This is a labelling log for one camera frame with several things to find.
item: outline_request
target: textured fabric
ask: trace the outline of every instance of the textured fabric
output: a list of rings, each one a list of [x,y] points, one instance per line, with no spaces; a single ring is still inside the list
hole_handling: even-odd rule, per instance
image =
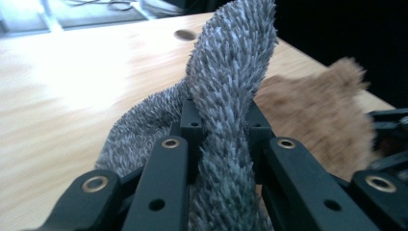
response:
[[[271,230],[255,191],[246,114],[276,43],[274,2],[236,1],[220,8],[203,28],[176,86],[126,113],[111,130],[96,168],[120,176],[145,164],[154,141],[179,121],[192,97],[208,137],[199,176],[191,186],[190,230]]]
[[[375,159],[372,123],[354,97],[364,71],[341,59],[317,76],[266,79],[255,102],[276,136],[301,141],[330,173],[349,180]]]

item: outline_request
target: wooden table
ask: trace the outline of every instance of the wooden table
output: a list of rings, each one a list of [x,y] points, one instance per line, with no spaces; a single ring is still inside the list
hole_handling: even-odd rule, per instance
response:
[[[36,228],[79,175],[92,169],[114,123],[185,75],[211,13],[0,40],[0,230]],[[325,66],[280,41],[267,77]],[[367,92],[365,111],[392,107]]]

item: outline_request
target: dark floor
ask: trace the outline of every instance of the dark floor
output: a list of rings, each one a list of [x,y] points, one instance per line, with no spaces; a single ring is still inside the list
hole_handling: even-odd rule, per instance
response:
[[[276,0],[280,38],[325,65],[354,57],[369,91],[408,107],[408,1]]]

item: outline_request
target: gray fuzzy fabric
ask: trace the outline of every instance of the gray fuzzy fabric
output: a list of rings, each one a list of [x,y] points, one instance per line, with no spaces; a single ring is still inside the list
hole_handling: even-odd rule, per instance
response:
[[[255,192],[246,114],[276,43],[274,1],[235,1],[203,28],[187,76],[126,113],[96,162],[120,176],[141,167],[156,139],[179,121],[192,97],[208,131],[199,176],[191,186],[190,230],[271,230]]]

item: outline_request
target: black cord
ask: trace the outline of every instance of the black cord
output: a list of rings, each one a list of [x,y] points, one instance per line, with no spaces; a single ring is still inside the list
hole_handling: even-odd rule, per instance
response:
[[[159,13],[156,12],[156,14],[159,14],[158,16],[179,16],[179,15],[185,15],[193,11],[199,2],[200,0],[195,0],[187,9],[183,9],[180,12],[175,12],[175,11],[170,11],[170,10],[166,10],[163,8],[159,8],[159,7],[150,5],[148,2],[143,2],[142,5],[148,11],[159,12]]]
[[[118,1],[118,0],[109,0],[109,1],[102,1],[102,0],[62,0],[65,4],[71,7],[78,7],[83,6],[86,4],[102,4],[107,5],[108,9],[111,11],[120,11],[125,12],[131,10],[133,7],[131,3],[135,2],[132,0],[126,1]]]

